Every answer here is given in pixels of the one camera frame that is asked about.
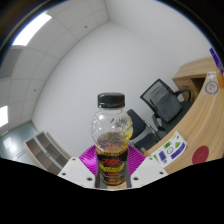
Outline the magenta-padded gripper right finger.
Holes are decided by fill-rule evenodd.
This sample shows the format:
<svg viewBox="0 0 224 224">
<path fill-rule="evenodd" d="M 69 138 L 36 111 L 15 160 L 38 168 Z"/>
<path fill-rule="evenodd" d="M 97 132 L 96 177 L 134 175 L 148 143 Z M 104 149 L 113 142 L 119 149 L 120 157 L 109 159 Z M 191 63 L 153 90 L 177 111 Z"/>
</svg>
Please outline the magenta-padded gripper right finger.
<svg viewBox="0 0 224 224">
<path fill-rule="evenodd" d="M 153 156 L 146 157 L 136 148 L 128 148 L 127 157 L 127 186 L 140 188 L 157 181 L 168 173 Z"/>
</svg>

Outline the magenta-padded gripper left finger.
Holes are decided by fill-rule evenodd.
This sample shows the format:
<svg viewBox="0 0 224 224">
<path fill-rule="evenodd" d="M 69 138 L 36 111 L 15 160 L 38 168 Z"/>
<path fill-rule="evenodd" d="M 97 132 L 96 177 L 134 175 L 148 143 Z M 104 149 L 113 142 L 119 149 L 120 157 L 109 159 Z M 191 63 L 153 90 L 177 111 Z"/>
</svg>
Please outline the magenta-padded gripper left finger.
<svg viewBox="0 0 224 224">
<path fill-rule="evenodd" d="M 94 188 L 97 171 L 97 155 L 91 146 L 80 157 L 71 157 L 58 176 L 78 186 Z"/>
</svg>

